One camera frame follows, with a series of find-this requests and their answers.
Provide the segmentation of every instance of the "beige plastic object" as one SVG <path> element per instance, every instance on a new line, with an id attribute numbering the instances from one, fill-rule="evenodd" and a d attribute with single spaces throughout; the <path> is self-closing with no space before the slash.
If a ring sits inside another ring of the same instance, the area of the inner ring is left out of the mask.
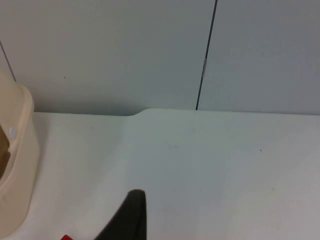
<path id="1" fill-rule="evenodd" d="M 33 111 L 30 92 L 0 71 L 0 239 L 28 212 L 40 152 Z"/>

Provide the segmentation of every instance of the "white table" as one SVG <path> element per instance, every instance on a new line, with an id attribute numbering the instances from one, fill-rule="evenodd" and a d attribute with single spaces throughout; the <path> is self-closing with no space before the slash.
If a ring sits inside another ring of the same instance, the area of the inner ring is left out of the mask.
<path id="1" fill-rule="evenodd" d="M 149 240 L 320 236 L 320 116 L 149 109 L 35 113 L 42 153 L 29 213 L 6 240 L 90 240 L 128 191 Z"/>

